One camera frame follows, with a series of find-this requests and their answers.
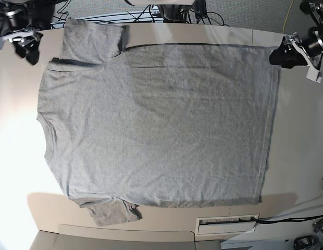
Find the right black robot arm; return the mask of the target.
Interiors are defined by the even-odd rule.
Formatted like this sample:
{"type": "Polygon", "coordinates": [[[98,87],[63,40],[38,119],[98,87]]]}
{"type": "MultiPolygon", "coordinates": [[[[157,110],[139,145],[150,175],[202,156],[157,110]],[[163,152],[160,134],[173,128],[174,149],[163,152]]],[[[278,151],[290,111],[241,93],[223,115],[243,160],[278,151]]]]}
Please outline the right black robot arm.
{"type": "Polygon", "coordinates": [[[26,59],[29,64],[36,65],[39,61],[39,46],[43,34],[32,27],[32,18],[29,16],[27,2],[14,3],[2,1],[0,10],[2,26],[0,27],[0,50],[6,41],[11,43],[15,53],[26,59]]]}

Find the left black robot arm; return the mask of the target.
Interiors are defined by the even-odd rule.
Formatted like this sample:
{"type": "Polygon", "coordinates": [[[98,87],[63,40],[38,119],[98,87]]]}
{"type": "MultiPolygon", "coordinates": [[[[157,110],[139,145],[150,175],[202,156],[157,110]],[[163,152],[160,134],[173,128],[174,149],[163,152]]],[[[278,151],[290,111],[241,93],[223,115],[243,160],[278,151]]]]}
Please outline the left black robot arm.
{"type": "Polygon", "coordinates": [[[307,35],[304,37],[299,37],[296,33],[285,35],[280,46],[269,56],[271,65],[286,69],[309,65],[305,57],[292,45],[293,42],[312,61],[317,56],[323,55],[323,1],[301,1],[300,10],[305,15],[311,16],[315,26],[310,27],[307,35]]]}

